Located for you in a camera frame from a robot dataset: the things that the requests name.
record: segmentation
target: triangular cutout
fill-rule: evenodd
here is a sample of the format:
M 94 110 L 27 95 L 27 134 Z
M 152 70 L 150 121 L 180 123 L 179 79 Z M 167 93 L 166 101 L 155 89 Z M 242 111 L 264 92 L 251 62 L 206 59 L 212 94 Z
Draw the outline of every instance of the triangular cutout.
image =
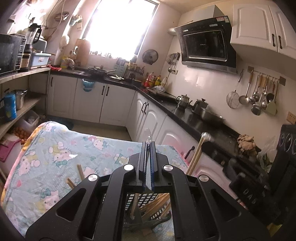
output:
M 79 189 L 71 198 L 69 198 L 57 209 L 57 215 L 68 221 L 73 221 L 85 193 L 85 188 Z
M 212 195 L 224 221 L 227 222 L 239 215 L 239 211 L 227 202 L 216 190 L 212 190 Z

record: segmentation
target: lower cabinet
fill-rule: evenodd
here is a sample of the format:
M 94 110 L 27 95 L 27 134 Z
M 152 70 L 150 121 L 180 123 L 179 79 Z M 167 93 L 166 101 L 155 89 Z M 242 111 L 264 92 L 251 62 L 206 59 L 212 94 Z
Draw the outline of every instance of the lower cabinet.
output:
M 49 115 L 73 118 L 73 106 L 77 78 L 50 75 L 47 97 L 47 113 Z
M 155 144 L 157 145 L 171 145 L 173 146 L 182 156 L 185 157 L 187 152 L 194 146 L 197 148 L 198 142 L 193 139 L 182 127 L 174 122 L 168 116 L 165 118 L 163 125 L 156 138 Z M 194 151 L 190 152 L 187 160 L 191 160 Z
M 83 80 L 78 79 L 73 119 L 99 123 L 107 84 L 95 82 L 91 91 L 84 90 Z
M 126 122 L 126 128 L 132 141 L 137 141 L 137 133 L 144 118 L 143 113 L 147 103 L 148 100 L 144 96 L 139 92 L 135 93 Z
M 100 123 L 125 126 L 135 90 L 116 85 L 107 85 Z
M 150 130 L 152 140 L 155 141 L 166 114 L 152 102 L 149 102 L 143 110 L 143 120 L 138 130 L 136 141 L 143 142 L 147 140 L 146 128 Z

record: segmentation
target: metal bowl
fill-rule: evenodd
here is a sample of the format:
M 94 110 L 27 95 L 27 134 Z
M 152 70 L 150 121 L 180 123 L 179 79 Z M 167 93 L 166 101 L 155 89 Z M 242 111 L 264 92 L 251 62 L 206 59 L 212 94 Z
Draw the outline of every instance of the metal bowl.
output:
M 219 127 L 225 121 L 225 119 L 217 115 L 216 113 L 210 111 L 209 109 L 201 108 L 200 116 L 203 121 L 210 123 L 215 127 Z

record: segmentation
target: teapot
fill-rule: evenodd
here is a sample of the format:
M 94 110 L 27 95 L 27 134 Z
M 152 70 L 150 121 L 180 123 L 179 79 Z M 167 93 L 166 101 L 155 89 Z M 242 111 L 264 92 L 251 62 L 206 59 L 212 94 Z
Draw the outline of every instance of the teapot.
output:
M 185 110 L 192 101 L 189 102 L 187 95 L 181 95 L 176 98 L 176 102 L 178 103 L 178 108 Z
M 193 105 L 192 112 L 194 112 L 195 114 L 200 115 L 201 108 L 206 109 L 207 106 L 208 106 L 208 103 L 205 102 L 205 99 L 202 99 L 202 100 L 197 99 L 196 102 Z

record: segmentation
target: wire mesh strainer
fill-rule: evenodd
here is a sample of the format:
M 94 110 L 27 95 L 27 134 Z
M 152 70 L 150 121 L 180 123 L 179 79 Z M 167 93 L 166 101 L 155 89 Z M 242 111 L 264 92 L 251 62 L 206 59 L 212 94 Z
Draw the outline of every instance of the wire mesh strainer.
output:
M 237 93 L 237 85 L 239 84 L 239 82 L 242 79 L 243 72 L 244 72 L 244 70 L 242 70 L 239 75 L 239 80 L 237 81 L 237 84 L 235 86 L 235 90 L 232 92 L 229 92 L 226 97 L 226 102 L 227 102 L 228 106 L 232 109 L 237 108 L 239 106 L 239 95 Z

